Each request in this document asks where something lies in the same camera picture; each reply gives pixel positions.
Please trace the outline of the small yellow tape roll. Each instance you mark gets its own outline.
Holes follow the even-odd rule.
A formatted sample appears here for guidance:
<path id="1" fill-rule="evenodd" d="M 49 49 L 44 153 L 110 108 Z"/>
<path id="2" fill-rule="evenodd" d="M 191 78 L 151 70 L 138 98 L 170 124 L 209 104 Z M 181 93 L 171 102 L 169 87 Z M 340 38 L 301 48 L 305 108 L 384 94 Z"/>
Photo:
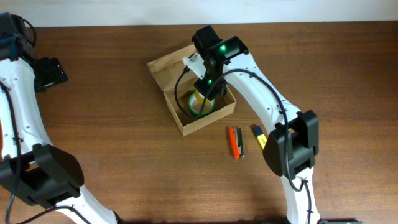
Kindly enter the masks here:
<path id="1" fill-rule="evenodd" d="M 205 97 L 198 90 L 194 92 L 194 96 L 195 96 L 195 101 L 199 105 L 202 105 L 203 103 L 205 103 L 206 105 L 212 105 L 212 102 L 210 100 L 205 100 Z"/>

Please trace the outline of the green tape roll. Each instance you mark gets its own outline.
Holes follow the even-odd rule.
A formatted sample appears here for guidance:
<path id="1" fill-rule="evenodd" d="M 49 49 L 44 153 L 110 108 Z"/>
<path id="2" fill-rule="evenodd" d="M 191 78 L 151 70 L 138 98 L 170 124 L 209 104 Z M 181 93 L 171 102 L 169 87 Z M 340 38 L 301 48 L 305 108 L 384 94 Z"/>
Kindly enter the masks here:
<path id="1" fill-rule="evenodd" d="M 194 92 L 190 95 L 190 97 L 188 99 L 188 106 L 189 106 L 191 112 L 193 112 L 194 114 L 199 114 L 202 105 L 199 105 L 195 101 Z M 212 105 L 206 105 L 205 104 L 205 106 L 203 108 L 203 111 L 201 113 L 201 117 L 206 116 L 206 115 L 208 115 L 208 114 L 213 112 L 213 110 L 215 108 L 215 100 L 210 100 L 210 101 L 212 102 Z"/>

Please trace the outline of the brown cardboard box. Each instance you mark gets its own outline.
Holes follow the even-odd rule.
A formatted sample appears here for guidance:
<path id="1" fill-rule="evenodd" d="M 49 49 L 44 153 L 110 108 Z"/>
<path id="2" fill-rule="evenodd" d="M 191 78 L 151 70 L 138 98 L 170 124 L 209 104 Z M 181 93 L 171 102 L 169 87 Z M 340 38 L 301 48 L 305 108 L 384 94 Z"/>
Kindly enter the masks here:
<path id="1" fill-rule="evenodd" d="M 174 91 L 174 89 L 177 79 L 185 67 L 182 59 L 190 57 L 196 52 L 195 47 L 189 45 L 148 63 L 149 70 L 160 89 L 164 92 L 166 104 L 183 136 L 232 114 L 236 106 L 235 97 L 230 90 L 227 90 L 227 94 L 215 98 L 215 108 L 212 113 L 206 116 L 195 120 L 181 111 L 179 106 L 185 109 L 186 112 L 194 114 L 190 111 L 188 99 L 195 91 L 194 83 L 198 77 L 190 71 L 178 83 L 177 91 Z"/>

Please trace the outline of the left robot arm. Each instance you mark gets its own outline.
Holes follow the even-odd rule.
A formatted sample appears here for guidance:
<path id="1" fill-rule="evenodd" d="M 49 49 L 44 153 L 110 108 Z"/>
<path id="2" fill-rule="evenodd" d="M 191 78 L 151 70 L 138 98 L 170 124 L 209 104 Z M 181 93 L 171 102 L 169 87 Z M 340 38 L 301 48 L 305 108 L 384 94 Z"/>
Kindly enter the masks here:
<path id="1" fill-rule="evenodd" d="M 10 193 L 4 221 L 19 198 L 44 208 L 28 222 L 58 211 L 75 223 L 122 223 L 86 188 L 77 158 L 46 133 L 36 94 L 68 77 L 57 58 L 38 58 L 36 40 L 28 20 L 1 14 L 1 187 Z"/>

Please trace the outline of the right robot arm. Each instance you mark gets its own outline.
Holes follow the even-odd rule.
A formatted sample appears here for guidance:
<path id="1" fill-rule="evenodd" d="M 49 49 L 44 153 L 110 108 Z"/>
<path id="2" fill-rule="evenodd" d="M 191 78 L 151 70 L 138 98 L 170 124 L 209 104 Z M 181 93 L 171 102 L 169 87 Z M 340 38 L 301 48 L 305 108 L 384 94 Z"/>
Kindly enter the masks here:
<path id="1" fill-rule="evenodd" d="M 192 37 L 197 53 L 184 61 L 198 80 L 194 87 L 212 100 L 232 85 L 262 121 L 268 138 L 262 151 L 271 171 L 280 177 L 287 201 L 286 223 L 318 223 L 313 193 L 315 157 L 319 151 L 319 119 L 289 102 L 261 72 L 239 37 L 218 37 L 205 26 Z"/>

